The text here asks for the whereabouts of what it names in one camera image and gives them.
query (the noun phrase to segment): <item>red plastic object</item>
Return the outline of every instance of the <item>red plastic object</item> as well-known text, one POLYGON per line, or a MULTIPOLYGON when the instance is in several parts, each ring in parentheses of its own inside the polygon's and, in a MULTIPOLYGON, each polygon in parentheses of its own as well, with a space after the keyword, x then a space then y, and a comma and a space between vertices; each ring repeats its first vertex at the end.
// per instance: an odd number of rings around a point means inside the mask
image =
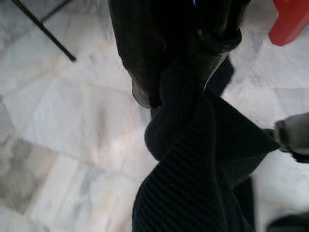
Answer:
POLYGON ((273 44, 283 46, 293 41, 309 23, 309 0, 273 0, 279 17, 269 32, 273 44))

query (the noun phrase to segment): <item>ribbed black sweater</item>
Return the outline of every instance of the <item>ribbed black sweater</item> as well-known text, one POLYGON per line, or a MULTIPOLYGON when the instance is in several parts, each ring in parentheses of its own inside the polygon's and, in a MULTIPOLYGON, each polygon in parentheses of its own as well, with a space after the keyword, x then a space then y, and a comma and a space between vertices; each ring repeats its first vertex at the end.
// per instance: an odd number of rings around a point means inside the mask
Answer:
MULTIPOLYGON (((231 170, 237 168, 236 160, 240 164, 244 159, 251 160, 236 175, 238 179, 245 178, 265 156, 261 153, 276 149, 277 145, 232 107, 230 113, 222 111, 229 115, 220 115, 226 102, 219 102, 212 94, 197 94, 194 85, 192 74, 180 65, 173 64, 162 73, 163 106, 145 134, 147 147, 159 163, 136 196, 133 232, 254 231, 233 194, 235 180, 231 182, 229 177, 235 179, 231 170), (232 126, 226 127, 225 120, 232 126), (221 138, 232 135, 232 128, 239 126, 258 130, 259 141, 249 141, 250 147, 257 149, 240 152, 236 159, 226 158, 229 156, 219 154, 225 153, 225 149, 220 149, 225 146, 221 138)), ((226 148, 233 146, 231 141, 226 148)))

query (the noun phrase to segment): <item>black garment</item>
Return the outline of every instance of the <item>black garment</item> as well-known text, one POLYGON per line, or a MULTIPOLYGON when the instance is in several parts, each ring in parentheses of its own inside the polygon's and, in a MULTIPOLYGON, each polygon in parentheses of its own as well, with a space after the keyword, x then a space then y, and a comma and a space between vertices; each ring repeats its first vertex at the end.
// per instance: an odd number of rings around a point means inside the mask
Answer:
POLYGON ((197 93, 192 80, 177 64, 161 75, 163 105, 145 134, 159 164, 136 196, 133 232, 253 230, 232 189, 278 145, 215 94, 197 93))

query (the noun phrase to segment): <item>metal stand leg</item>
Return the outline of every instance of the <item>metal stand leg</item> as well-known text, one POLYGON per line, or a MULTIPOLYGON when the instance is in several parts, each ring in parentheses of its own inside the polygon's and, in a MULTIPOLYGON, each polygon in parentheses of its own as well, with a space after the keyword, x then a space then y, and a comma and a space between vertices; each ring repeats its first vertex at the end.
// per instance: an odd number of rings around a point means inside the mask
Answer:
MULTIPOLYGON (((56 10, 53 10, 51 13, 49 13, 46 17, 43 18, 42 21, 39 21, 19 0, 12 0, 12 2, 22 11, 24 12, 32 21, 35 25, 37 25, 44 33, 46 36, 48 36, 48 38, 50 38, 63 52, 64 54, 67 55, 67 57, 72 61, 75 62, 76 58, 75 56, 73 56, 53 35, 52 33, 49 32, 49 30, 47 30, 44 25, 43 25, 43 21, 46 20, 47 18, 49 18, 51 15, 53 15, 57 10, 60 9, 60 7, 57 7, 56 10)), ((69 3, 70 0, 64 2, 64 4, 62 4, 62 7, 69 3)))

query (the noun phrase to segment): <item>marble floor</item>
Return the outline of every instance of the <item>marble floor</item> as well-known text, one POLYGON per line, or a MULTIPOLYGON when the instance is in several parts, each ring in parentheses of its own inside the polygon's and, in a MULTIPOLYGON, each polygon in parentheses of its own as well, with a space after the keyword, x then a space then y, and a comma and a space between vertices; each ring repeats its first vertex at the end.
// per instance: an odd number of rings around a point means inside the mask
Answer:
MULTIPOLYGON (((28 0, 40 17, 55 2, 28 0)), ((309 28, 273 45, 271 1, 252 0, 224 98, 260 127, 309 111, 309 28)), ((10 1, 0 1, 0 231, 129 232, 134 197, 156 165, 148 110, 131 95, 106 0, 76 0, 46 27, 71 63, 10 1)), ((259 231, 309 210, 309 166, 273 152, 254 173, 259 231)))

